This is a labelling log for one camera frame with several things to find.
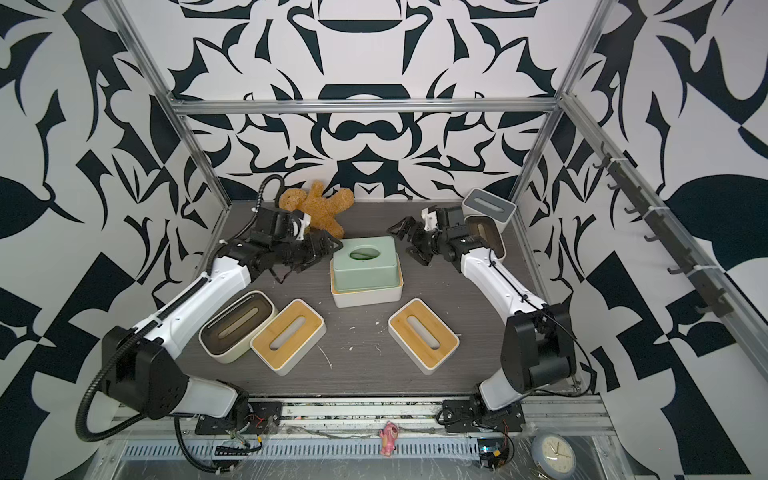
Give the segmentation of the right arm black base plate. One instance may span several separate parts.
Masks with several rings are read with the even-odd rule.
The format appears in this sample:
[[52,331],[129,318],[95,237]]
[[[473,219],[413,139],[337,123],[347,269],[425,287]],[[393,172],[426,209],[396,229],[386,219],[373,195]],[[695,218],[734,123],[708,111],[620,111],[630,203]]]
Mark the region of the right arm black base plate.
[[444,400],[435,415],[435,421],[448,433],[517,433],[522,431],[525,417],[519,403],[491,411],[485,408],[478,397],[471,397]]

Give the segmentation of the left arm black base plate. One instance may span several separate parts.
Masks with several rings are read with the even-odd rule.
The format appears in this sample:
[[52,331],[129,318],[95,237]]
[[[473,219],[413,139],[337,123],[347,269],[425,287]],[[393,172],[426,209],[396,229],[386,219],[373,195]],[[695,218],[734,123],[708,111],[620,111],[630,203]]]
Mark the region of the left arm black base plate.
[[265,434],[281,423],[283,403],[280,401],[250,401],[240,405],[222,418],[201,416],[195,434],[201,436],[225,435],[237,431],[241,435]]

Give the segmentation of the green tissue box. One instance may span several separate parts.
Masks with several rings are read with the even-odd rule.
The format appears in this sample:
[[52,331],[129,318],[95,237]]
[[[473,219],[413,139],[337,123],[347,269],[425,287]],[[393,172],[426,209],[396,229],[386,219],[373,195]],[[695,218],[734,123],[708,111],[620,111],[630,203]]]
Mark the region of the green tissue box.
[[339,293],[393,288],[400,284],[395,241],[388,236],[344,239],[332,259]]

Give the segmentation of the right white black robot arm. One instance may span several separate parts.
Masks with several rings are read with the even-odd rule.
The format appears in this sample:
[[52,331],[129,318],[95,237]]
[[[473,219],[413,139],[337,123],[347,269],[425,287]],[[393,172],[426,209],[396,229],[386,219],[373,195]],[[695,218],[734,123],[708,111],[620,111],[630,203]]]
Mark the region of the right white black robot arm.
[[586,353],[573,333],[569,308],[549,304],[525,287],[491,244],[468,226],[460,207],[425,208],[420,218],[407,216],[387,233],[407,241],[406,252],[423,266],[436,257],[450,263],[503,321],[500,368],[477,387],[479,411],[498,411],[535,393],[578,398],[594,391],[592,381],[571,393],[548,388],[574,379],[577,355]]

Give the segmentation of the white bamboo tissue box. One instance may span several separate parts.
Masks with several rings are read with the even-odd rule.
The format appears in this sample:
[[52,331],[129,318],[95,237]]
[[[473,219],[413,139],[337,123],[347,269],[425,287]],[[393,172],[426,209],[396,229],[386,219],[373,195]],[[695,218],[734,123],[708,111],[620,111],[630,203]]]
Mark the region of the white bamboo tissue box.
[[250,348],[271,371],[286,376],[326,331],[324,318],[304,300],[295,299],[252,338]]
[[421,299],[414,298],[388,320],[390,336],[424,375],[432,375],[452,356],[460,340]]
[[340,292],[336,289],[334,264],[330,262],[331,293],[336,307],[350,308],[399,301],[402,297],[404,286],[400,261],[397,261],[397,273],[399,275],[399,284],[395,287]]

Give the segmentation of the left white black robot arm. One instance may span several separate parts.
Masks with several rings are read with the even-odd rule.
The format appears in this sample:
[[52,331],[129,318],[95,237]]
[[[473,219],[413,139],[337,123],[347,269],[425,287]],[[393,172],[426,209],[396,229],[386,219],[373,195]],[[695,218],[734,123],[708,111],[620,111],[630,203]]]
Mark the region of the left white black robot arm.
[[[80,401],[75,432],[84,442],[106,440],[144,419],[202,415],[238,435],[248,424],[249,395],[218,380],[189,376],[176,360],[216,312],[264,272],[303,272],[339,251],[340,240],[314,228],[311,217],[255,204],[250,220],[220,241],[203,272],[169,304],[130,329],[102,339],[102,366]],[[88,415],[97,393],[134,410],[133,417],[95,432]]]

